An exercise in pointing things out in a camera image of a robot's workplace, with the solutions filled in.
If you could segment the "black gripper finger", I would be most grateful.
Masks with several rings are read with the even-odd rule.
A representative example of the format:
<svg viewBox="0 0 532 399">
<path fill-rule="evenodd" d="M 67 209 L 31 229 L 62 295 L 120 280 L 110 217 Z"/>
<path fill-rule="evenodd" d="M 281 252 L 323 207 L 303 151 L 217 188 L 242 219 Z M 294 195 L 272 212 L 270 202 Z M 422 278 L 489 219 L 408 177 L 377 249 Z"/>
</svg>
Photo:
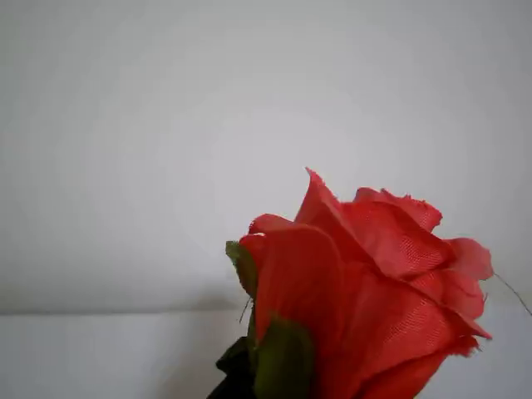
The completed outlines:
<svg viewBox="0 0 532 399">
<path fill-rule="evenodd" d="M 235 341 L 215 363 L 224 379 L 207 399 L 255 399 L 254 372 L 249 360 L 246 337 Z"/>
</svg>

